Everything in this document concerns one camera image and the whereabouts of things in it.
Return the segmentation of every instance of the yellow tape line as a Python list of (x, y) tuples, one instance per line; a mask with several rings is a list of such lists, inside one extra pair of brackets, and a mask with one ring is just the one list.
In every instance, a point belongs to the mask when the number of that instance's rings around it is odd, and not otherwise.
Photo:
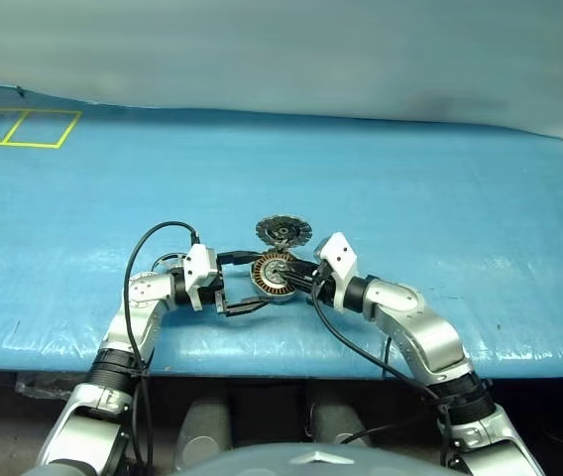
[[(65, 140), (67, 139), (67, 136), (70, 134), (70, 132), (72, 132), (72, 129), (74, 129), (74, 126), (76, 126), (76, 123), (78, 122), (79, 118), (81, 117), (81, 114), (83, 114), (81, 111), (68, 111), (68, 110), (64, 110), (64, 109), (30, 109), (30, 108), (24, 108), (24, 107), (0, 107), (0, 112), (21, 112), (22, 113), (22, 114), (20, 114), (20, 117), (17, 119), (17, 121), (15, 121), (15, 124), (13, 124), (11, 129), (6, 133), (4, 138), (0, 141), (0, 146), (4, 146), (4, 147), (34, 147), (34, 148), (37, 148), (37, 149), (59, 149), (63, 145)], [(72, 114), (74, 117), (72, 118), (72, 121), (70, 121), (70, 124), (63, 131), (63, 134), (61, 134), (61, 137), (59, 138), (59, 140), (56, 141), (53, 144), (40, 143), (40, 142), (12, 142), (11, 137), (13, 137), (15, 132), (19, 129), (19, 127), (24, 122), (24, 120), (26, 120), (28, 115), (31, 114), (31, 113), (37, 113), (37, 112), (48, 113), (48, 114)]]

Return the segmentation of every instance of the black wire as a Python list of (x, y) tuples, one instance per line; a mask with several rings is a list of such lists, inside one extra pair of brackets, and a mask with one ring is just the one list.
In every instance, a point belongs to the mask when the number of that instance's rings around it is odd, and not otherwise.
[(357, 431), (356, 433), (351, 434), (350, 436), (348, 436), (347, 438), (342, 440), (341, 444), (348, 444), (348, 443), (351, 443), (352, 441), (355, 441), (355, 440), (360, 439), (360, 438), (364, 438), (365, 436), (370, 436), (372, 434), (383, 433), (385, 431), (394, 431), (394, 430), (397, 430), (397, 429), (405, 428), (407, 426), (411, 426), (413, 424), (419, 423), (419, 422), (423, 421), (424, 419), (426, 419), (427, 415), (428, 415), (428, 411), (427, 411), (427, 409), (424, 409), (421, 414), (412, 416), (411, 418), (408, 418), (404, 421), (397, 421), (395, 423), (383, 424), (381, 426), (376, 426), (374, 428), (369, 428), (369, 429), (364, 429), (362, 431)]
[(134, 446), (134, 456), (136, 457), (136, 462), (141, 466), (145, 466), (145, 462), (143, 461), (143, 455), (141, 454), (141, 446), (139, 445), (139, 433), (137, 427), (137, 411), (136, 408), (138, 407), (138, 400), (139, 400), (139, 389), (140, 386), (136, 386), (134, 389), (134, 397), (132, 399), (132, 429), (131, 429), (131, 436), (132, 436), (132, 446)]
[[(383, 361), (386, 363), (386, 365), (390, 364), (390, 349), (392, 348), (392, 337), (388, 336), (388, 341), (385, 344), (385, 357), (383, 358)], [(388, 372), (383, 369), (383, 380), (386, 379), (388, 377)]]
[(339, 332), (336, 329), (336, 327), (334, 327), (334, 325), (332, 325), (332, 322), (330, 322), (328, 317), (326, 317), (326, 315), (323, 313), (323, 309), (321, 309), (321, 304), (319, 303), (319, 299), (317, 297), (318, 291), (319, 291), (319, 283), (318, 283), (317, 280), (315, 280), (312, 284), (312, 291), (310, 292), (310, 297), (312, 298), (314, 310), (317, 312), (317, 315), (321, 319), (321, 322), (323, 322), (323, 325), (325, 325), (326, 328), (330, 331), (330, 333), (332, 335), (334, 335), (343, 345), (348, 347), (350, 350), (356, 352), (357, 354), (359, 354), (364, 359), (369, 360), (373, 364), (379, 366), (380, 368), (382, 368), (386, 372), (389, 372), (390, 374), (394, 375), (397, 379), (399, 379), (401, 382), (408, 385), (412, 389), (416, 390), (419, 394), (423, 394), (427, 397), (430, 397), (431, 400), (433, 400), (433, 401), (438, 400), (438, 396), (431, 389), (425, 387), (422, 384), (419, 384), (415, 380), (410, 379), (409, 377), (404, 375), (403, 372), (398, 371), (397, 369), (395, 369), (391, 365), (383, 362), (381, 359), (378, 359), (377, 357), (370, 354), (369, 352), (366, 352), (361, 347), (359, 347), (357, 344), (355, 344), (350, 339), (348, 339), (341, 332)]
[(451, 419), (449, 411), (445, 409), (442, 412), (444, 419), (444, 428), (442, 429), (442, 447), (440, 449), (440, 466), (447, 467), (449, 464), (449, 443), (451, 441)]
[[(356, 352), (364, 359), (372, 362), (373, 364), (377, 365), (381, 369), (390, 374), (394, 375), (397, 379), (399, 379), (404, 384), (408, 385), (410, 388), (431, 399), (434, 404), (439, 404), (442, 400), (428, 387), (416, 382), (415, 380), (410, 379), (402, 372), (398, 371), (390, 364), (382, 361), (381, 359), (376, 358), (374, 355), (366, 352), (361, 347), (356, 345), (350, 339), (348, 339), (345, 335), (343, 335), (339, 330), (332, 325), (332, 322), (328, 319), (328, 317), (323, 312), (321, 308), (321, 304), (319, 302), (318, 296), (320, 287), (323, 285), (323, 275), (325, 274), (326, 270), (329, 268), (327, 262), (322, 262), (319, 267), (317, 268), (316, 274), (314, 275), (314, 279), (312, 282), (312, 290), (310, 291), (310, 297), (312, 298), (312, 304), (314, 305), (314, 310), (316, 311), (317, 315), (321, 319), (321, 322), (326, 326), (326, 328), (330, 331), (332, 335), (334, 335), (343, 345), (348, 347), (350, 350)], [(439, 410), (444, 419), (444, 430), (442, 431), (442, 454), (441, 457), (443, 458), (443, 466), (447, 464), (447, 454), (449, 452), (449, 444), (451, 441), (451, 418), (449, 416), (449, 411), (446, 405), (439, 405)]]
[(159, 223), (158, 225), (153, 226), (150, 228), (145, 234), (141, 237), (138, 241), (132, 254), (130, 255), (130, 259), (127, 262), (127, 267), (125, 268), (125, 278), (123, 280), (123, 308), (125, 310), (125, 326), (127, 329), (127, 336), (130, 340), (130, 345), (132, 346), (132, 351), (134, 353), (134, 360), (136, 363), (137, 370), (140, 374), (140, 383), (138, 385), (141, 386), (141, 394), (143, 398), (143, 404), (145, 407), (145, 425), (147, 426), (147, 462), (145, 465), (146, 474), (150, 474), (152, 471), (152, 466), (154, 464), (154, 427), (152, 424), (152, 408), (150, 406), (150, 391), (147, 385), (147, 376), (146, 371), (148, 369), (148, 365), (143, 362), (143, 358), (141, 357), (141, 352), (139, 351), (139, 346), (136, 343), (136, 338), (134, 337), (134, 331), (132, 330), (132, 317), (130, 315), (130, 278), (132, 276), (132, 268), (134, 267), (134, 262), (136, 261), (136, 257), (141, 251), (141, 248), (145, 244), (145, 242), (156, 233), (158, 230), (162, 228), (166, 228), (168, 226), (179, 226), (181, 228), (185, 228), (189, 230), (191, 233), (191, 245), (194, 243), (199, 243), (200, 239), (198, 237), (197, 231), (187, 224), (181, 221), (164, 221), (163, 223)]

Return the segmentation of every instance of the blue tarp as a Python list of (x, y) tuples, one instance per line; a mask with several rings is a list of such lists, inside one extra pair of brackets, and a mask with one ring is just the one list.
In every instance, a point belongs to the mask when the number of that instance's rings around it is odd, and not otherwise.
[[(363, 274), (410, 284), (485, 377), (563, 376), (563, 141), (479, 126), (97, 106), (0, 88), (0, 106), (80, 110), (59, 149), (0, 147), (0, 369), (86, 370), (153, 224), (190, 222), (218, 252), (263, 249), (262, 217), (343, 231)], [(0, 119), (0, 139), (13, 118)], [(54, 141), (33, 114), (14, 140)], [(187, 234), (152, 239), (137, 271)], [(250, 296), (248, 268), (227, 276)], [(357, 314), (341, 330), (381, 355)], [(169, 314), (153, 370), (374, 378), (300, 300), (226, 318)]]

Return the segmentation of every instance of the white wall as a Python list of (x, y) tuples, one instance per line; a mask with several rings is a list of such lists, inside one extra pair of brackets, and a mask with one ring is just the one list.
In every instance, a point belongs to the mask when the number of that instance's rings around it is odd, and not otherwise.
[(563, 0), (0, 0), (0, 83), (563, 136)]

